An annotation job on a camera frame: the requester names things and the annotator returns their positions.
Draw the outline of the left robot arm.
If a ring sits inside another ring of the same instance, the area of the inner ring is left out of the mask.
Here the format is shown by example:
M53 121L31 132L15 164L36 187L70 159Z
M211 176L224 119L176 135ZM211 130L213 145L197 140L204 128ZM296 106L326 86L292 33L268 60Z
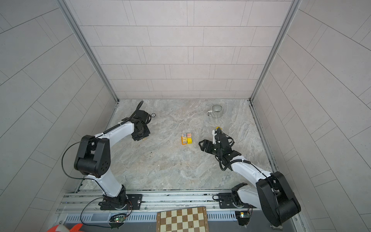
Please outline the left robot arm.
M101 210L120 210L129 203L124 185L117 181L110 169L111 147L129 135L134 141L148 137L151 119L146 111L137 109L131 117L124 118L103 133L82 138L74 169L95 181L103 191L103 201L99 203Z

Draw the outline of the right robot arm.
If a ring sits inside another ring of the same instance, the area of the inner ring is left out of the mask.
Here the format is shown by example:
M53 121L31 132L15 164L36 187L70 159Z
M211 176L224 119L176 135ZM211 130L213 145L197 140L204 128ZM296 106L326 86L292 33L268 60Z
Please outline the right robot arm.
M199 142L201 151L214 155L222 171L229 169L247 180L231 189L230 200L235 207L260 209L274 227L301 212L301 205L282 173L263 170L233 150L234 139L221 128L213 130L212 136L211 141Z

